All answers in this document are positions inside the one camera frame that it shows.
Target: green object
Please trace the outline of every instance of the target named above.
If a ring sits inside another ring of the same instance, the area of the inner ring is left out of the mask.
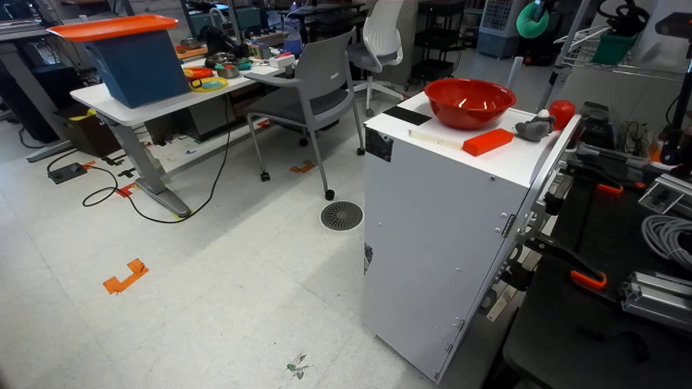
[[[597,64],[619,64],[633,43],[635,36],[602,34],[589,61]]]
[[[252,63],[249,59],[240,59],[236,64],[240,71],[252,68]]]
[[[542,13],[540,20],[534,20],[534,9],[536,4],[529,3],[520,9],[518,17],[517,17],[517,32],[522,36],[522,39],[536,39],[540,36],[547,26],[548,26],[548,14]]]

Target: black power cord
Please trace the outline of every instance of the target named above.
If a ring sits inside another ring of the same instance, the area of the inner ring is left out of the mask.
[[[672,107],[674,107],[674,104],[678,101],[678,95],[674,95],[674,99],[668,104],[668,107],[666,107],[666,124],[668,125],[672,125],[672,118],[670,118],[670,112],[672,112]]]
[[[227,132],[225,147],[222,147],[222,159],[221,159],[218,171],[216,171],[216,178],[214,178],[214,182],[212,182],[212,190],[209,190],[207,198],[205,198],[196,209],[190,212],[188,218],[153,218],[153,215],[140,212],[132,196],[125,196],[125,198],[129,200],[132,209],[133,209],[140,218],[144,218],[144,220],[149,220],[149,222],[156,222],[156,225],[178,225],[178,222],[186,222],[186,220],[190,220],[190,218],[196,215],[202,207],[207,207],[207,205],[212,204],[212,198],[214,198],[214,194],[216,194],[216,185],[218,185],[218,182],[221,182],[221,172],[225,171],[225,165],[227,165],[227,158],[228,158],[228,147],[230,147],[230,132]],[[104,185],[104,187],[96,187],[96,190],[89,193],[89,194],[81,198],[81,207],[95,207],[95,205],[104,204],[106,198],[110,198],[110,196],[118,190],[118,179],[117,179],[108,168],[100,168],[100,167],[90,167],[90,168],[106,172],[106,175],[111,179],[111,185]]]
[[[26,128],[18,129],[18,143],[21,143],[26,150],[42,150],[42,144],[28,144],[28,143],[26,143]]]
[[[60,159],[69,158],[71,154],[75,154],[75,152],[71,150],[71,152],[66,152],[66,154],[63,154],[63,156],[54,158],[54,159],[44,167],[44,172],[49,175],[49,172],[52,172],[52,167],[54,167],[55,161],[60,161]]]

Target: orange object on floor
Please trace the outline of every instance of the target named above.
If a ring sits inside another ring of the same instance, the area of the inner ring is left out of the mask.
[[[514,138],[513,132],[496,128],[496,129],[491,129],[491,132],[483,132],[479,135],[464,140],[460,144],[460,150],[470,156],[479,156],[479,154],[486,154],[491,150],[496,150],[496,147],[510,143],[513,138]]]
[[[311,171],[311,168],[313,168],[311,159],[302,159],[301,167],[292,167],[289,171],[302,175],[302,172],[307,172],[307,171]]]
[[[132,271],[127,278],[118,281],[117,276],[110,276],[104,281],[104,287],[108,289],[108,294],[125,292],[133,281],[137,281],[144,272],[149,272],[144,261],[140,261],[137,256],[132,260],[127,267]]]
[[[87,161],[81,161],[81,168],[92,168],[95,167],[95,159],[87,159]]]
[[[123,198],[132,196],[135,187],[135,182],[127,183],[127,185],[120,185],[118,190],[114,190],[117,194],[120,194]]]

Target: red tool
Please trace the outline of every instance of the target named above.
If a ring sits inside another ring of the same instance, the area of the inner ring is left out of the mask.
[[[504,128],[496,128],[496,129],[491,129],[491,132],[483,132],[479,135],[474,135],[474,138],[464,140],[460,144],[460,150],[470,154],[470,156],[479,156],[479,154],[486,154],[491,150],[496,150],[496,147],[510,143],[513,138],[514,138],[513,132],[507,132]]]
[[[536,253],[547,253],[550,256],[563,260],[572,266],[572,271],[569,271],[569,278],[587,289],[587,292],[602,292],[608,286],[608,276],[606,272],[593,267],[587,261],[583,261],[581,255],[577,255],[575,251],[559,246],[555,240],[537,233],[529,240],[522,241],[527,249],[536,251]]]

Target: tiled floor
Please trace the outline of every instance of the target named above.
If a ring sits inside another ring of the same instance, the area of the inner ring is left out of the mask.
[[[321,147],[336,198],[362,205],[349,125],[326,132]],[[0,386],[434,386],[361,326],[362,226],[320,225],[318,172],[289,172],[309,150],[282,132],[261,144],[271,182],[257,179],[251,143],[237,143],[209,207],[165,226],[118,196],[81,207],[108,178],[92,171],[55,185],[47,161],[23,159],[16,128],[0,124]],[[221,154],[174,172],[171,187],[199,205],[218,161]],[[171,218],[142,193],[133,198]],[[101,284],[125,276],[133,256],[149,272],[106,294]],[[296,378],[286,365],[301,353],[307,370]]]

